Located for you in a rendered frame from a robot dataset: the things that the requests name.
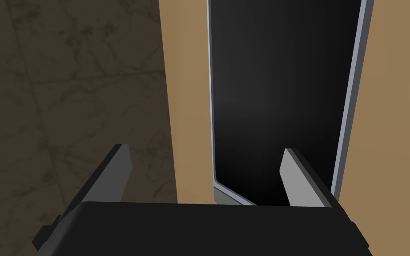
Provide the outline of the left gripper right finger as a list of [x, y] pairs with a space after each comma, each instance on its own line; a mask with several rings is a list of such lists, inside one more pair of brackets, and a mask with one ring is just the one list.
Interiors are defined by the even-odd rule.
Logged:
[[339, 207], [330, 190], [298, 150], [284, 150], [279, 172], [291, 206]]

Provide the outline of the black appliance with grey frame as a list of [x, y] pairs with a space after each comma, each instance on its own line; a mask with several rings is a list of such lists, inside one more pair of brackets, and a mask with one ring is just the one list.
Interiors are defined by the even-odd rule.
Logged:
[[206, 0], [213, 197], [290, 206], [298, 150], [336, 200], [374, 0]]

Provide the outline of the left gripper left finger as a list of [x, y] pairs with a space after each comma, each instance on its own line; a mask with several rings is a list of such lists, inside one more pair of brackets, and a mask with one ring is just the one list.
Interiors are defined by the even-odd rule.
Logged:
[[120, 202], [131, 171], [129, 146], [116, 144], [79, 190], [74, 203]]

